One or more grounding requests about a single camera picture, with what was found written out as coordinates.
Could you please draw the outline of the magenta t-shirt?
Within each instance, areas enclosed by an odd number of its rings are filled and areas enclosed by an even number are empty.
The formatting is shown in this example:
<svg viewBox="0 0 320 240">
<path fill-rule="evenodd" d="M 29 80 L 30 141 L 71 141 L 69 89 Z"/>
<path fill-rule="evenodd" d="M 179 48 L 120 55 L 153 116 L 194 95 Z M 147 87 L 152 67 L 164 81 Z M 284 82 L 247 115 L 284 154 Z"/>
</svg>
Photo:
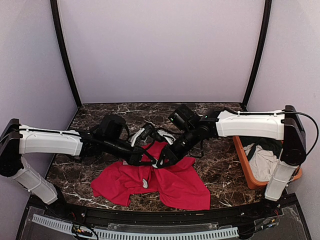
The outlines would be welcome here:
<svg viewBox="0 0 320 240">
<path fill-rule="evenodd" d="M 154 168 L 153 166 L 132 166 L 117 161 L 106 167 L 91 182 L 95 197 L 128 207 L 131 195 L 159 193 L 159 199 L 167 207 L 201 211 L 209 210 L 211 194 L 193 165 L 194 157 L 186 156 L 173 166 Z M 143 188 L 142 179 L 148 182 Z"/>
</svg>

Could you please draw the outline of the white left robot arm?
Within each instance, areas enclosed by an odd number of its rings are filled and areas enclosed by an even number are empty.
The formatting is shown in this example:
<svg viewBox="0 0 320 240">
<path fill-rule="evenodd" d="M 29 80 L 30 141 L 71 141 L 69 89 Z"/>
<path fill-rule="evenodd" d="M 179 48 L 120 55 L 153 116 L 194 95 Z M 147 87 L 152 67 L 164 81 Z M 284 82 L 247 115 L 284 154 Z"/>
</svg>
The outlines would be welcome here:
<svg viewBox="0 0 320 240">
<path fill-rule="evenodd" d="M 40 160 L 45 155 L 60 154 L 81 161 L 108 153 L 131 165 L 141 166 L 146 150 L 137 144 L 149 136 L 155 137 L 157 130 L 152 124 L 145 124 L 127 139 L 121 139 L 122 131 L 127 129 L 126 121 L 116 115 L 105 116 L 89 130 L 36 128 L 12 118 L 0 135 L 0 174 L 37 196 L 58 217 L 67 218 L 71 208 L 61 189 L 36 171 L 30 163 L 31 157 Z"/>
</svg>

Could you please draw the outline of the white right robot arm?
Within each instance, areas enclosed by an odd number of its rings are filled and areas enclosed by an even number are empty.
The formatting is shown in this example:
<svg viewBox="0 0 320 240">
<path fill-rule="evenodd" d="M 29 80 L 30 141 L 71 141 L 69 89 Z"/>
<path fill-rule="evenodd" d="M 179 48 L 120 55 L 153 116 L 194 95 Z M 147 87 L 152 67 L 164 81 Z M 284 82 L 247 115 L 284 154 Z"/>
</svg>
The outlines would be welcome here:
<svg viewBox="0 0 320 240">
<path fill-rule="evenodd" d="M 181 104 L 169 120 L 183 134 L 165 146 L 156 163 L 157 168 L 177 164 L 198 143 L 205 139 L 239 136 L 251 149 L 248 154 L 254 160 L 258 148 L 273 152 L 275 169 L 268 180 L 264 199 L 255 205 L 255 213 L 266 217 L 298 168 L 307 158 L 306 134 L 295 108 L 287 105 L 284 110 L 267 112 L 241 112 L 209 110 L 199 116 L 187 105 Z"/>
</svg>

